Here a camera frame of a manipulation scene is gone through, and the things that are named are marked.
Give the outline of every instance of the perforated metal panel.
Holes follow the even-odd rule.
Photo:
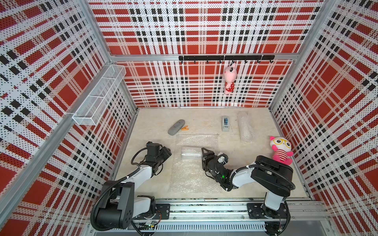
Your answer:
[[[88,2],[116,55],[298,52],[323,3]]]
[[[119,62],[138,107],[245,106],[268,107],[291,61],[236,61],[235,90],[224,95],[224,62]]]
[[[0,196],[104,64],[75,1],[0,2]]]
[[[273,111],[342,235],[376,235],[378,2],[339,0]]]
[[[74,125],[0,235],[80,235],[132,115],[118,88],[97,126]]]
[[[266,231],[265,222],[161,222],[157,232],[240,232]]]

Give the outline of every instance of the bubble wrap roll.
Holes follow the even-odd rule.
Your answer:
[[[248,114],[241,111],[237,115],[240,131],[240,139],[242,142],[251,143],[253,141],[252,127],[249,121]]]
[[[181,159],[198,159],[202,157],[201,148],[194,147],[182,147],[181,148]]]

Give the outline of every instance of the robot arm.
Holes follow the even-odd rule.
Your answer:
[[[291,190],[295,189],[295,185],[291,182],[293,169],[288,165],[258,156],[254,164],[237,170],[229,170],[223,166],[224,160],[228,160],[228,157],[224,156],[226,155],[216,156],[213,151],[202,148],[203,170],[210,172],[211,178],[215,179],[226,191],[247,183],[258,182],[268,189],[264,201],[267,211],[277,211],[281,202],[290,196]]]
[[[138,153],[145,149],[147,149],[145,159],[138,164],[133,163]],[[152,142],[148,142],[146,148],[142,150],[137,152],[132,159],[132,164],[137,165],[135,171],[117,181],[107,181],[102,186],[101,195],[94,204],[90,216],[94,229],[98,231],[112,228],[125,229],[134,217],[140,214],[149,217],[156,213],[155,198],[153,196],[134,198],[134,190],[156,175],[159,166],[171,156],[171,151],[167,147]]]

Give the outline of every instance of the hanging plush toy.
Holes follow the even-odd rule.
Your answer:
[[[288,156],[294,155],[291,151],[291,143],[283,137],[270,137],[270,146],[274,151],[273,160],[281,162],[286,165],[290,165],[293,160]]]
[[[223,78],[225,79],[225,95],[229,95],[234,91],[234,81],[236,80],[236,64],[232,63],[231,66],[227,67],[223,72]]]

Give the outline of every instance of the red striped shirt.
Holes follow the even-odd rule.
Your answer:
[[[274,154],[280,156],[281,161],[285,161],[287,159],[287,153],[284,150],[275,150]]]

